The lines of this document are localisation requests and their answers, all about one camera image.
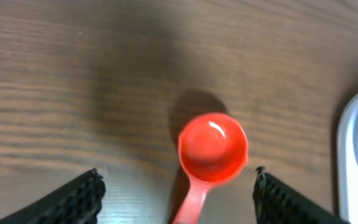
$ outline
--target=spoon handle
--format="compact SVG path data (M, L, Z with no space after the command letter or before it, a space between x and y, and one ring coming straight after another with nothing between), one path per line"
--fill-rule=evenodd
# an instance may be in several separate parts
M190 180L190 189L173 224L196 224L211 186Z

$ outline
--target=red measuring spoon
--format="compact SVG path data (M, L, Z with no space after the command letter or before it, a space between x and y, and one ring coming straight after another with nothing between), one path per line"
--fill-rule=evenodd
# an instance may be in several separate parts
M173 224L194 224L208 192L234 179L248 163L248 140L235 119L208 113L185 126L179 135L178 153L190 189Z

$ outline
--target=table surface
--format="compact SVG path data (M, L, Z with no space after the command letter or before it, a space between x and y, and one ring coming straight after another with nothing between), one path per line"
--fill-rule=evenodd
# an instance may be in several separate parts
M332 139L358 85L358 1L0 0L0 218L96 167L100 223L168 223L175 141L223 111L249 164L200 223L255 223L254 169L333 212Z

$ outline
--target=wooden table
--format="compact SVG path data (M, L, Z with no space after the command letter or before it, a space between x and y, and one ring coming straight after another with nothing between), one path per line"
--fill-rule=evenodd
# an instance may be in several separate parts
M261 164L333 211L355 86L358 1L0 0L0 218L96 167L100 223L167 223L188 188L176 136L210 111L250 159L200 223L255 223Z

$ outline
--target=wood grain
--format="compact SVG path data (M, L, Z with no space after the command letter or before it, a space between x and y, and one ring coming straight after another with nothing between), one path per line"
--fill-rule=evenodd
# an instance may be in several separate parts
M177 134L210 111L241 122L250 162L200 223L255 223L261 164L333 211L355 86L358 1L0 0L0 218L97 167L100 223L168 223Z

